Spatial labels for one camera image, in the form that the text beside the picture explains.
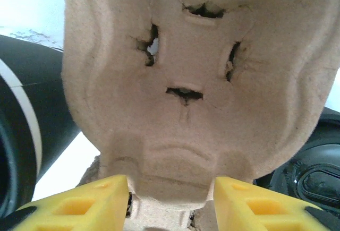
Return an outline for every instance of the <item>white background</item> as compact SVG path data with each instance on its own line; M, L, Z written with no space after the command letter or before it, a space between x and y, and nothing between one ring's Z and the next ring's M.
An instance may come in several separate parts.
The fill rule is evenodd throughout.
M0 35L63 48L63 28L64 0L0 0ZM340 112L340 72L326 106ZM33 199L75 187L98 154L80 133L38 182Z

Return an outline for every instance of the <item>yellow plastic piece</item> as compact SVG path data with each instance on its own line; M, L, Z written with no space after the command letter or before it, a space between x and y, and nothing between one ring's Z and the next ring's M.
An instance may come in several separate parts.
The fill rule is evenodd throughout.
M329 231L304 208L317 206L229 177L215 180L219 231Z
M116 175L30 202L38 209L14 231L122 231L129 190Z

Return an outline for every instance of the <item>white stripe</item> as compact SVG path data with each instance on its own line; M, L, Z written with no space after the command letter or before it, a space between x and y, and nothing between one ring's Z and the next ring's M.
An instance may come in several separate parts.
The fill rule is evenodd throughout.
M5 80L7 85L12 90L15 95L16 100L20 104L20 107L25 115L26 121L31 131L31 136L33 139L33 144L36 153L37 162L37 176L40 172L41 161L43 158L43 146L41 143L41 134L38 119L33 106L28 98L26 92L22 87L22 83L15 73L0 59L0 75Z

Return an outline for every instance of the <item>black object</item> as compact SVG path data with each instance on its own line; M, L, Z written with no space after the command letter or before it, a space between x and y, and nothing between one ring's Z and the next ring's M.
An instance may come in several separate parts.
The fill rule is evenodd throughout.
M11 231L13 228L22 223L25 219L27 219L36 210L36 206L26 207L11 213L6 218L0 219L0 230Z
M31 201L80 132L64 97L62 58L60 50L0 36L0 218Z
M255 183L311 202L340 218L340 113L325 108L302 149Z
M310 215L316 218L330 231L340 230L340 219L334 217L332 214L310 206L307 206L305 208L305 211L307 211Z

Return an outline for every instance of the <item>yellow plastic block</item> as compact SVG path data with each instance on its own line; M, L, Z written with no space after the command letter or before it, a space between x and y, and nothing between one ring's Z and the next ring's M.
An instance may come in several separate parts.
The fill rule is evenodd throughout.
M304 208L317 206L229 177L215 179L219 231L329 231Z
M122 231L129 190L116 175L30 202L38 209L14 231Z

